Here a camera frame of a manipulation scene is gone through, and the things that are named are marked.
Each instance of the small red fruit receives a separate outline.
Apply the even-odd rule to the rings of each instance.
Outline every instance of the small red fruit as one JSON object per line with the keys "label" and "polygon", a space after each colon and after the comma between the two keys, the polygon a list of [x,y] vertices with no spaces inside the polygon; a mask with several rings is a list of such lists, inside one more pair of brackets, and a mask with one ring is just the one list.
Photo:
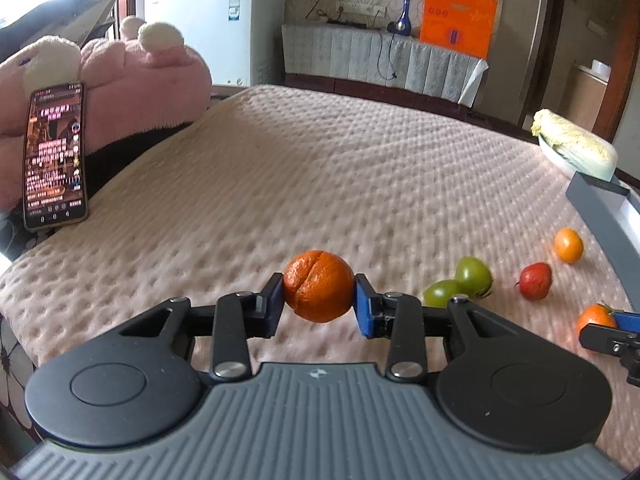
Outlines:
{"label": "small red fruit", "polygon": [[544,300],[552,283],[551,267],[539,262],[522,269],[517,283],[520,293],[530,301]]}

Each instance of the wall outlet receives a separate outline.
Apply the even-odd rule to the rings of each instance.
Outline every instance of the wall outlet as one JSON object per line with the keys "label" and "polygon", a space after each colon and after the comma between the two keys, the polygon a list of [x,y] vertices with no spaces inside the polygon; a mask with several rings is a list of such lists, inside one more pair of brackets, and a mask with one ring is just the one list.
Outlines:
{"label": "wall outlet", "polygon": [[371,4],[361,4],[358,2],[336,2],[335,10],[343,14],[362,14],[363,16],[376,16],[384,18],[386,16],[386,7]]}

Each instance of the tangerine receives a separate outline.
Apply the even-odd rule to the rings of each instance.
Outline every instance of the tangerine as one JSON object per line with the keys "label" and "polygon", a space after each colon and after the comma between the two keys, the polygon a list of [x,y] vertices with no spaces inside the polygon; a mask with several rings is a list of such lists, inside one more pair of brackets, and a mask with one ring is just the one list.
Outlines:
{"label": "tangerine", "polygon": [[568,227],[558,231],[554,240],[554,247],[558,257],[566,264],[574,264],[584,252],[582,238],[577,232]]}
{"label": "tangerine", "polygon": [[575,322],[576,336],[580,335],[580,331],[589,323],[596,325],[609,326],[617,328],[618,324],[613,317],[613,311],[605,304],[596,303],[587,308]]}
{"label": "tangerine", "polygon": [[340,256],[307,251],[284,271],[284,299],[303,319],[326,323],[349,311],[354,284],[353,271]]}

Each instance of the gray gripper base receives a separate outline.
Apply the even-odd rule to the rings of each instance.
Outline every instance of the gray gripper base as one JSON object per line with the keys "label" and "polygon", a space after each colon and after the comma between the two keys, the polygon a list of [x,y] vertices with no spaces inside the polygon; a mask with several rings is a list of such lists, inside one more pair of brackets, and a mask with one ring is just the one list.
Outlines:
{"label": "gray gripper base", "polygon": [[547,455],[486,446],[448,422],[420,386],[392,383],[371,364],[265,364],[249,381],[213,388],[193,418],[155,442],[101,454],[47,442],[15,473],[22,480],[625,476],[593,446]]}

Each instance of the orange bag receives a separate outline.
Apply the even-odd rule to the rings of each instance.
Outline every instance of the orange bag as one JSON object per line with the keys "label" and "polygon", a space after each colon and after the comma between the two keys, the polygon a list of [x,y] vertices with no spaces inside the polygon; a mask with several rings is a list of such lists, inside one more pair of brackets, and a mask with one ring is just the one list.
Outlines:
{"label": "orange bag", "polygon": [[497,0],[424,0],[420,40],[486,59]]}

